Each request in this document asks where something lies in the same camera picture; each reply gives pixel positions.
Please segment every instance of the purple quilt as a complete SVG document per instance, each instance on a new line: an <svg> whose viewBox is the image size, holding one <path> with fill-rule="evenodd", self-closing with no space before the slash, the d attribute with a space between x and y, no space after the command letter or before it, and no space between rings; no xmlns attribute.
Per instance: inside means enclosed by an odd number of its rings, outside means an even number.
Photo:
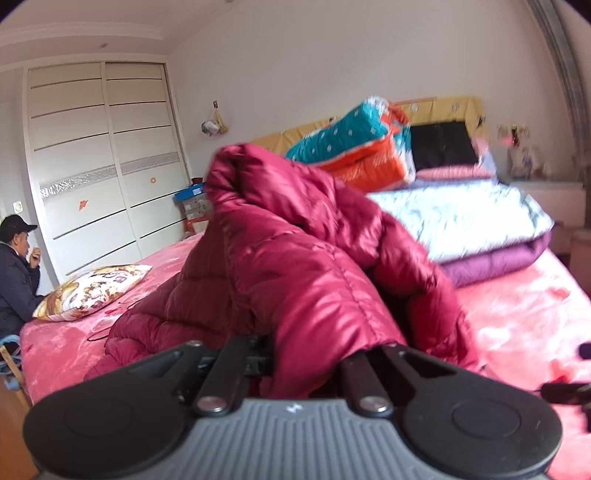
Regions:
<svg viewBox="0 0 591 480"><path fill-rule="evenodd" d="M551 232L532 241L441 264L456 287L502 277L529 267L546 250Z"/></svg>

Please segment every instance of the black cap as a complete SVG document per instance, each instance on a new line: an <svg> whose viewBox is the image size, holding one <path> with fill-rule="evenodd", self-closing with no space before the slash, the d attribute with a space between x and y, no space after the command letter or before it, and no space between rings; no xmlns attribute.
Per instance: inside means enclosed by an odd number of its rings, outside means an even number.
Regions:
<svg viewBox="0 0 591 480"><path fill-rule="evenodd" d="M8 215L0 224L0 242L9 243L15 235L32 232L37 225L29 225L18 215Z"/></svg>

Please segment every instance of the wooden floor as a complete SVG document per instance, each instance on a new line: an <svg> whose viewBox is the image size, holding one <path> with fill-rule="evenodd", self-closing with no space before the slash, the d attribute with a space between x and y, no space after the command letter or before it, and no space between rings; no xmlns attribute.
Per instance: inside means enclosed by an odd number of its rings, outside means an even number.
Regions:
<svg viewBox="0 0 591 480"><path fill-rule="evenodd" d="M0 377L0 480L31 480L37 469L22 439L25 410Z"/></svg>

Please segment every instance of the black cushion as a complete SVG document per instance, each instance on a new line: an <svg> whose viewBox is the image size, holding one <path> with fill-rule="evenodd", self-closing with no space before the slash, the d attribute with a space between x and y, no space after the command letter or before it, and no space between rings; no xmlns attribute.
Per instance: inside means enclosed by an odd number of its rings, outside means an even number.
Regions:
<svg viewBox="0 0 591 480"><path fill-rule="evenodd" d="M464 122L414 125L410 131L417 171L478 163L478 156Z"/></svg>

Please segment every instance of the metal bolt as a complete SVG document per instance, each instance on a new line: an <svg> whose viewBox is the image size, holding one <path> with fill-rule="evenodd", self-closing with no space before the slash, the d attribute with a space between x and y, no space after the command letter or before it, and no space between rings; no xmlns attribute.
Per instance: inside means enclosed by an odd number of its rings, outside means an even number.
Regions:
<svg viewBox="0 0 591 480"><path fill-rule="evenodd" d="M390 402L383 397L363 397L359 400L359 406L371 413L382 413L390 408Z"/></svg>
<svg viewBox="0 0 591 480"><path fill-rule="evenodd" d="M227 402L221 397L202 397L197 402L199 410L207 413L218 413L225 410Z"/></svg>

